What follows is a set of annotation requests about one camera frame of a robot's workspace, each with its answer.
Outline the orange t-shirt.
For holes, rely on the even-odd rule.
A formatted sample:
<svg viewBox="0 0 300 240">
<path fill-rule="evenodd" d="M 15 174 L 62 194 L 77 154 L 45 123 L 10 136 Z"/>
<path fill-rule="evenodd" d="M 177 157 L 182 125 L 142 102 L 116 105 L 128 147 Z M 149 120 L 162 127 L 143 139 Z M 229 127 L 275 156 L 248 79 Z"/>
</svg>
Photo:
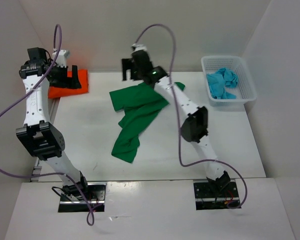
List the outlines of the orange t-shirt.
<svg viewBox="0 0 300 240">
<path fill-rule="evenodd" d="M 76 96 L 89 93 L 89 72 L 87 69 L 77 71 L 78 82 L 75 88 L 61 88 L 50 86 L 48 89 L 48 98 L 57 99 L 62 97 Z"/>
</svg>

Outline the green t-shirt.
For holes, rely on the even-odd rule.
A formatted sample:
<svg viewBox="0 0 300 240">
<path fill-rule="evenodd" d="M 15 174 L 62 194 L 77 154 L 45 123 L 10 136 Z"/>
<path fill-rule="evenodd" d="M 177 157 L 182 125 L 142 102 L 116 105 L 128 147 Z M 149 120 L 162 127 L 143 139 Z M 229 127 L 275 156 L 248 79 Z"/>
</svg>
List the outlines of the green t-shirt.
<svg viewBox="0 0 300 240">
<path fill-rule="evenodd" d="M 140 146 L 139 136 L 155 120 L 169 102 L 145 83 L 109 92 L 115 112 L 124 112 L 118 122 L 121 131 L 114 142 L 111 155 L 133 163 Z"/>
</svg>

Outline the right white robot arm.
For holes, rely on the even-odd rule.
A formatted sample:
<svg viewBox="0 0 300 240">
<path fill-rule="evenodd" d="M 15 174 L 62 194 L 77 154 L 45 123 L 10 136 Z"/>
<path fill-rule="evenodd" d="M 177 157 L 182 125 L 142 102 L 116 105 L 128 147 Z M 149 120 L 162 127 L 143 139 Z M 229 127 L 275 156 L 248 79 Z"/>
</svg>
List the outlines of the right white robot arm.
<svg viewBox="0 0 300 240">
<path fill-rule="evenodd" d="M 184 168 L 203 164 L 210 193 L 219 197 L 226 192 L 231 179 L 219 161 L 209 138 L 208 110 L 193 102 L 172 80 L 172 74 L 161 66 L 154 66 L 147 48 L 142 45 L 132 47 L 130 58 L 121 60 L 122 79 L 142 80 L 147 86 L 175 106 L 178 139 L 190 143 L 200 157 L 193 163 L 183 163 Z"/>
</svg>

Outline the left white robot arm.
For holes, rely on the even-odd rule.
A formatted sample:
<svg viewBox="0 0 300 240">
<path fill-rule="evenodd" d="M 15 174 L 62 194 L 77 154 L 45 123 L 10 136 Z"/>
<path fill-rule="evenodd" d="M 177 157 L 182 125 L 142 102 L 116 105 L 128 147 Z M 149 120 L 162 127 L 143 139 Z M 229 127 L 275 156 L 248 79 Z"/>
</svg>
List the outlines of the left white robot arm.
<svg viewBox="0 0 300 240">
<path fill-rule="evenodd" d="M 29 154 L 49 165 L 62 181 L 66 196 L 84 200 L 90 188 L 82 172 L 75 168 L 65 153 L 65 139 L 51 123 L 48 105 L 49 87 L 79 89 L 78 67 L 72 66 L 68 76 L 68 50 L 54 51 L 47 58 L 47 51 L 40 47 L 27 50 L 29 60 L 20 67 L 26 99 L 23 127 L 16 129 L 16 136 Z"/>
</svg>

